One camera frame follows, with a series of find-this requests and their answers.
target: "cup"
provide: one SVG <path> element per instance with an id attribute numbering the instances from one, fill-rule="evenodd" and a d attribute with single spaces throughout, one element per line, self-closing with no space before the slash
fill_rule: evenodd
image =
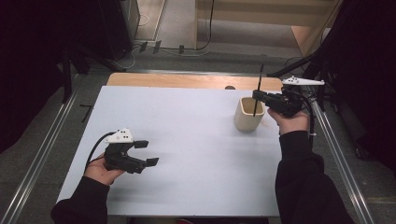
<path id="1" fill-rule="evenodd" d="M 256 116 L 253 117 L 255 104 L 256 100 L 251 97 L 242 97 L 239 99 L 233 121 L 236 129 L 240 132 L 253 132 L 262 121 L 262 117 L 265 113 L 264 104 L 261 101 L 257 102 Z"/>

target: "cable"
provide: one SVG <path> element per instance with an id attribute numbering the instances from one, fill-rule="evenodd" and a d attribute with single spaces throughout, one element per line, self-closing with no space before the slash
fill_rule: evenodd
<path id="1" fill-rule="evenodd" d="M 201 56 L 204 56 L 204 55 L 206 55 L 207 53 L 209 53 L 209 51 L 206 51 L 206 52 L 204 52 L 204 53 L 202 53 L 202 54 L 191 54 L 191 55 L 186 55 L 186 54 L 174 53 L 174 52 L 171 52 L 171 51 L 166 50 L 166 49 L 161 49 L 161 50 L 164 51 L 164 52 L 166 52 L 166 53 L 173 54 L 173 55 L 176 55 L 176 56 L 179 56 L 179 57 L 201 57 Z"/>
<path id="2" fill-rule="evenodd" d="M 96 159 L 94 159 L 94 160 L 91 160 L 90 161 L 90 163 L 88 164 L 88 165 L 90 165 L 93 161 L 99 161 L 99 160 L 101 160 L 102 158 L 104 158 L 105 156 L 103 156 L 103 157 L 98 157 L 98 158 L 96 158 Z"/>
<path id="3" fill-rule="evenodd" d="M 146 25 L 146 24 L 149 23 L 149 17 L 148 17 L 148 16 L 143 15 L 143 14 L 140 14 L 140 16 L 141 16 L 141 17 L 146 17 L 148 20 L 147 20 L 145 23 L 143 23 L 143 24 L 139 24 L 139 26 L 144 26 L 144 25 Z"/>
<path id="4" fill-rule="evenodd" d="M 209 39 L 209 34 L 211 33 L 212 29 L 207 28 L 207 20 L 205 20 L 205 30 L 206 30 L 206 39 Z"/>
<path id="5" fill-rule="evenodd" d="M 311 145 L 311 148 L 314 146 L 314 136 L 315 136 L 315 115 L 314 115 L 314 110 L 312 109 L 312 105 L 309 103 L 308 99 L 300 94 L 297 91 L 289 91 L 289 90 L 284 90 L 285 92 L 292 93 L 295 95 L 298 95 L 301 97 L 301 99 L 305 102 L 305 107 L 308 109 L 309 112 L 309 143 Z"/>
<path id="6" fill-rule="evenodd" d="M 132 59 L 133 59 L 131 65 L 125 67 L 125 66 L 123 66 L 123 65 L 121 65 L 121 64 L 119 64 L 119 63 L 116 63 L 116 62 L 114 62 L 114 61 L 113 61 L 113 63 L 116 64 L 116 65 L 118 65 L 118 66 L 121 67 L 121 68 L 124 68 L 124 69 L 132 68 L 132 67 L 134 66 L 134 63 L 136 62 L 136 60 L 134 59 L 134 51 L 137 50 L 137 49 L 138 49 L 138 48 L 134 48 L 134 49 L 132 50 L 132 52 L 131 52 Z"/>
<path id="7" fill-rule="evenodd" d="M 292 60 L 292 59 L 302 59 L 302 58 L 303 58 L 303 57 L 292 57 L 292 58 L 287 59 L 287 60 L 285 61 L 285 64 L 284 64 L 285 68 L 288 67 L 288 62 L 289 62 L 290 60 Z M 291 71 L 289 71 L 289 73 L 292 74 L 293 76 L 300 76 L 300 74 L 294 74 L 294 73 L 292 73 Z"/>
<path id="8" fill-rule="evenodd" d="M 107 133 L 107 134 L 103 135 L 103 136 L 102 136 L 101 138 L 99 138 L 99 140 L 96 142 L 95 146 L 94 146 L 94 147 L 92 148 L 92 150 L 91 150 L 90 156 L 88 156 L 87 162 L 85 163 L 84 173 L 85 173 L 85 171 L 87 170 L 88 165 L 91 163 L 91 158 L 92 158 L 93 152 L 96 150 L 96 148 L 97 148 L 97 147 L 99 146 L 99 144 L 102 142 L 102 140 L 105 139 L 106 137 L 110 136 L 111 134 L 113 134 L 113 133 Z"/>
<path id="9" fill-rule="evenodd" d="M 198 48 L 198 49 L 191 49 L 191 48 L 189 48 L 189 49 L 184 49 L 184 50 L 202 50 L 202 49 L 205 49 L 205 48 L 209 45 L 209 43 L 210 43 L 210 41 L 211 41 L 211 39 L 212 39 L 212 21 L 213 21 L 213 11 L 214 11 L 214 7 L 215 7 L 215 0 L 212 0 L 212 8 L 210 9 L 210 19 L 209 19 L 209 38 L 208 38 L 206 44 L 205 44 L 204 46 Z M 174 50 L 179 50 L 179 49 L 175 49 L 175 48 L 160 48 L 160 49 L 174 49 Z"/>
<path id="10" fill-rule="evenodd" d="M 314 53 L 312 53 L 306 57 L 303 57 L 299 61 L 292 63 L 288 67 L 282 68 L 279 71 L 274 72 L 274 73 L 268 73 L 267 76 L 268 77 L 282 77 L 283 75 L 289 73 L 290 71 L 292 71 L 298 67 L 303 66 L 306 63 L 312 63 L 310 60 L 314 59 L 316 57 L 316 55 L 317 55 L 317 52 L 315 51 Z"/>
<path id="11" fill-rule="evenodd" d="M 141 46 L 142 46 L 141 44 L 134 44 L 134 47 L 132 49 L 138 49 Z"/>

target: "sleeve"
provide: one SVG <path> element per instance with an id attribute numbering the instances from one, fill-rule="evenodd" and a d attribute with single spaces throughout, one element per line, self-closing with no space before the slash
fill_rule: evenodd
<path id="1" fill-rule="evenodd" d="M 83 176 L 70 199 L 59 201 L 51 211 L 56 224 L 107 223 L 107 194 L 110 187 Z"/>
<path id="2" fill-rule="evenodd" d="M 282 224 L 354 223 L 323 158 L 311 151 L 305 131 L 279 137 L 282 149 L 276 174 L 276 200 Z"/>

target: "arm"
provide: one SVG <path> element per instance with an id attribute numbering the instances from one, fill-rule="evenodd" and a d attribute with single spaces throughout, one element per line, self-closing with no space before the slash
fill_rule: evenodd
<path id="1" fill-rule="evenodd" d="M 104 162 L 104 158 L 91 162 L 72 197 L 55 204 L 51 211 L 55 223 L 107 223 L 109 185 L 124 172 L 108 171 Z"/>
<path id="2" fill-rule="evenodd" d="M 283 224 L 353 223 L 323 159 L 312 152 L 308 117 L 303 112 L 286 119 L 271 109 L 279 125 L 282 160 L 276 174 L 276 199 Z"/>

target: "white table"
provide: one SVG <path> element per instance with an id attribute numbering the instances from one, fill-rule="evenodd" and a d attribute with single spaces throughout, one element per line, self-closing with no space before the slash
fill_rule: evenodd
<path id="1" fill-rule="evenodd" d="M 109 215 L 135 217 L 274 217 L 278 127 L 265 115 L 254 133 L 233 125 L 238 99 L 251 91 L 103 87 L 58 201 L 69 198 L 96 141 L 128 127 L 141 160 L 160 158 L 141 175 L 111 186 Z M 106 144 L 93 157 L 104 152 Z"/>

